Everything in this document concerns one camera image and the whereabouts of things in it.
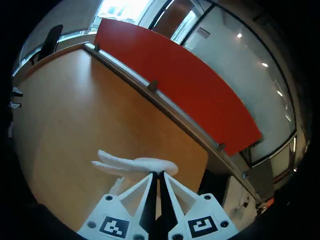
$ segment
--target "metal bracket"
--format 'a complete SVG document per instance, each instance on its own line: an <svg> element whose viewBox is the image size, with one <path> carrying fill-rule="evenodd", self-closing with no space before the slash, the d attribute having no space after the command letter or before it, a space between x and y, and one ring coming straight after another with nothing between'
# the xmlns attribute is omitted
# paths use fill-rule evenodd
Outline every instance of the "metal bracket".
<svg viewBox="0 0 320 240"><path fill-rule="evenodd" d="M15 109L15 108L21 108L22 104L21 103L15 103L15 102L10 102L9 103L9 108Z"/></svg>
<svg viewBox="0 0 320 240"><path fill-rule="evenodd" d="M157 86L158 86L158 81L154 80L151 83L149 83L149 85L147 86L147 89L150 90L151 92L155 92L157 90Z"/></svg>
<svg viewBox="0 0 320 240"><path fill-rule="evenodd" d="M13 87L11 93L12 93L13 96L16 96L16 97L22 97L23 96L23 93L16 87Z"/></svg>
<svg viewBox="0 0 320 240"><path fill-rule="evenodd" d="M99 47L99 44L98 44L98 43L94 46L94 50L95 50L96 52L98 52L98 51L100 50L100 47Z"/></svg>
<svg viewBox="0 0 320 240"><path fill-rule="evenodd" d="M222 150L224 150L225 147L226 147L226 145L224 143L217 144L216 150L221 152Z"/></svg>

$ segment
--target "white plush toy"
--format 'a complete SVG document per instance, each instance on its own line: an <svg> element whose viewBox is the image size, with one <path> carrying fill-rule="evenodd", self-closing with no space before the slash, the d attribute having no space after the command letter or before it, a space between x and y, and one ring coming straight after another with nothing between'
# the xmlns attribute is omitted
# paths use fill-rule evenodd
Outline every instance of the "white plush toy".
<svg viewBox="0 0 320 240"><path fill-rule="evenodd" d="M173 176L177 174L178 167L170 161L157 158L136 158L135 160L117 158L102 150L98 151L102 162L92 161L92 164L109 174L121 176L111 188L110 194L119 195L151 172L165 171Z"/></svg>

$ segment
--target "bright window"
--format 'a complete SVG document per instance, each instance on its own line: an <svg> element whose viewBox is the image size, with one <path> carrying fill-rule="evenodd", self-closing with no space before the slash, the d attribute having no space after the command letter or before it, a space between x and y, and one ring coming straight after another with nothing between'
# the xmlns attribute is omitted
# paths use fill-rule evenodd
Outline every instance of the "bright window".
<svg viewBox="0 0 320 240"><path fill-rule="evenodd" d="M97 16L135 23L149 0L104 0Z"/></svg>

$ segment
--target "ceiling light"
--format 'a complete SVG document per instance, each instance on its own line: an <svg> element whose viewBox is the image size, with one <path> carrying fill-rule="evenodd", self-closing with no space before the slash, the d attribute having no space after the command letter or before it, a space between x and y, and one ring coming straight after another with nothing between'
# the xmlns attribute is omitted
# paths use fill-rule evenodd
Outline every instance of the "ceiling light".
<svg viewBox="0 0 320 240"><path fill-rule="evenodd" d="M286 115L286 118L291 122L291 119Z"/></svg>
<svg viewBox="0 0 320 240"><path fill-rule="evenodd" d="M158 21L160 20L160 18L162 17L163 14L164 14L164 12L162 12L162 14L160 15L160 17L158 18L158 20L157 20L156 23L154 24L154 27L157 25Z"/></svg>
<svg viewBox="0 0 320 240"><path fill-rule="evenodd" d="M166 10L171 6L171 4L173 3L174 0L172 0L169 5L166 7Z"/></svg>
<svg viewBox="0 0 320 240"><path fill-rule="evenodd" d="M293 152L296 152L297 139L293 139Z"/></svg>

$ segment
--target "orange desk surface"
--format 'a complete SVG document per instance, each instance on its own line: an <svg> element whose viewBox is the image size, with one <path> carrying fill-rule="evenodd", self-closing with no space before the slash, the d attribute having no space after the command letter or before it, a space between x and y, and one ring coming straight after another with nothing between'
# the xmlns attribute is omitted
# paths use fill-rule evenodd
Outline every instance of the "orange desk surface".
<svg viewBox="0 0 320 240"><path fill-rule="evenodd" d="M232 89L208 65L151 30L102 19L95 41L158 89L233 155L261 138L253 118Z"/></svg>
<svg viewBox="0 0 320 240"><path fill-rule="evenodd" d="M14 139L38 202L77 231L117 177L92 167L99 149L122 158L178 165L175 178L197 191L207 153L148 100L84 50L60 56L19 86Z"/></svg>

